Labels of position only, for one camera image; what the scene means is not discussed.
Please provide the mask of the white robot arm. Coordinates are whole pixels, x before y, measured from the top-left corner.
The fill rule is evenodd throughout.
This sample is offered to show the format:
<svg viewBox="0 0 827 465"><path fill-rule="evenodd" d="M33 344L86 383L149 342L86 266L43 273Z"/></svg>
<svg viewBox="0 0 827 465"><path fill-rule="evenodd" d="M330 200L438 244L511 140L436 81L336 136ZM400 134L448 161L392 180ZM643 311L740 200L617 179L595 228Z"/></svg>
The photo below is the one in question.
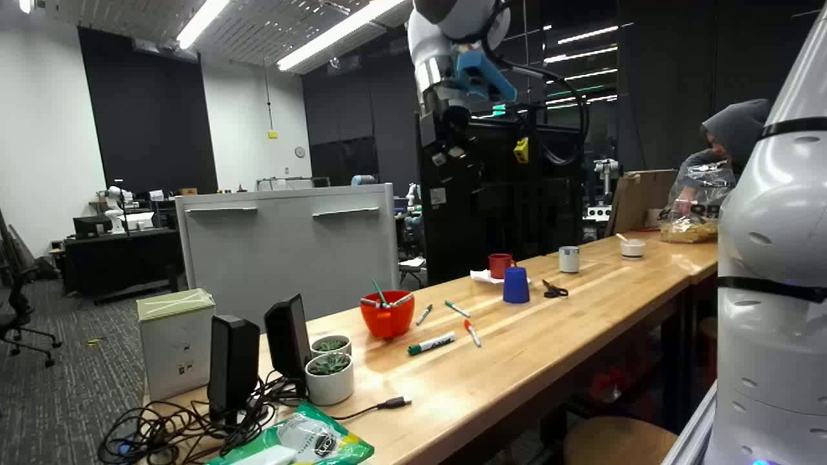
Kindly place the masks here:
<svg viewBox="0 0 827 465"><path fill-rule="evenodd" d="M424 142L511 100L507 0L407 0ZM661 465L827 465L827 9L718 220L718 381Z"/></svg>

